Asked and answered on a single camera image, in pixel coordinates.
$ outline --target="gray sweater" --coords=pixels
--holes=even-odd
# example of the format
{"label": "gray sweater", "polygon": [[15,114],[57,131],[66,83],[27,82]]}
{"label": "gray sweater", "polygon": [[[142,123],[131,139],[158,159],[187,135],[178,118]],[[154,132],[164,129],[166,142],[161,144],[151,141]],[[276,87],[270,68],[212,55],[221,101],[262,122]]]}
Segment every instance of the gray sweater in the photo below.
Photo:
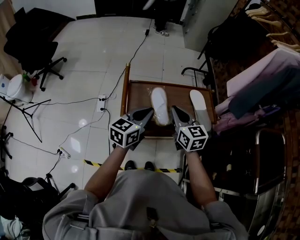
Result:
{"label": "gray sweater", "polygon": [[[148,239],[147,207],[157,211],[157,228],[169,240],[248,239],[225,202],[212,202],[202,211],[187,201],[171,178],[148,170],[118,174],[104,202],[98,203],[84,190],[69,193],[46,214],[43,236],[45,240]],[[214,230],[212,223],[218,226]]]}

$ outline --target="red object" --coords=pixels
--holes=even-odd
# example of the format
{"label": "red object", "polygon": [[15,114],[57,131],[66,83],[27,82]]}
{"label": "red object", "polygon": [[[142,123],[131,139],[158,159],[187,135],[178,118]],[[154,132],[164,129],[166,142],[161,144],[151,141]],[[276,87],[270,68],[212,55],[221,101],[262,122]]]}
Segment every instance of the red object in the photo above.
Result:
{"label": "red object", "polygon": [[31,83],[32,83],[33,86],[36,86],[38,84],[38,80],[35,77],[33,77],[31,79]]}

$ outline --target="person's leg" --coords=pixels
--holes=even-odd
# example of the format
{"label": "person's leg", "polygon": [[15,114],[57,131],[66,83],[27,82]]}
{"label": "person's leg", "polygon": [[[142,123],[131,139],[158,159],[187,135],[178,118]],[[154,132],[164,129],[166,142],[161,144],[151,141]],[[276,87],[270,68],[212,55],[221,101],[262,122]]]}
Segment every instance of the person's leg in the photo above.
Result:
{"label": "person's leg", "polygon": [[161,34],[163,36],[169,36],[169,34],[165,31],[165,24],[168,20],[167,9],[168,2],[165,0],[157,0],[157,4],[155,7],[156,11],[156,18],[155,18],[155,26],[156,26],[156,33]]}
{"label": "person's leg", "polygon": [[134,169],[137,169],[137,168],[135,166],[134,161],[129,160],[128,162],[126,162],[124,169],[126,171],[126,170],[134,170]]}
{"label": "person's leg", "polygon": [[145,163],[145,169],[153,171],[153,172],[155,171],[155,167],[154,167],[153,163],[151,163],[151,162],[146,162]]}

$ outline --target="black shoe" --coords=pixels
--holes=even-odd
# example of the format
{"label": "black shoe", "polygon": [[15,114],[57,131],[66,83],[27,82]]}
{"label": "black shoe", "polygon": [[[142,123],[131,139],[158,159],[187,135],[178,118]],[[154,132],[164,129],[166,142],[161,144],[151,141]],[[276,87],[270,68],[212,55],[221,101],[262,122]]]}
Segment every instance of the black shoe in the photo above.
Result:
{"label": "black shoe", "polygon": [[129,160],[128,162],[126,162],[125,171],[126,170],[134,170],[134,169],[137,169],[136,166],[135,166],[134,161]]}
{"label": "black shoe", "polygon": [[153,171],[153,172],[155,171],[155,167],[154,167],[153,163],[151,163],[151,162],[145,163],[145,169]]}

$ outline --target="hazard tape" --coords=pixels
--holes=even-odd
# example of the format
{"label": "hazard tape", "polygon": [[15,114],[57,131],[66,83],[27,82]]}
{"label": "hazard tape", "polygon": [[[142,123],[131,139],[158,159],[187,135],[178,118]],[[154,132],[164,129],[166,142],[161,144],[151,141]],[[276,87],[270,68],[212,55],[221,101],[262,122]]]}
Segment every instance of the hazard tape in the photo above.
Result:
{"label": "hazard tape", "polygon": [[[91,166],[94,166],[94,167],[101,167],[102,164],[101,163],[93,163],[91,161],[88,161],[88,160],[84,160],[84,163],[88,164],[88,165],[91,165]],[[137,168],[138,170],[144,170],[143,167],[138,167]],[[124,171],[124,167],[120,167],[119,170],[121,171]],[[181,168],[173,168],[173,169],[166,169],[166,168],[158,168],[158,169],[155,169],[156,172],[158,173],[181,173],[182,172],[182,169]]]}

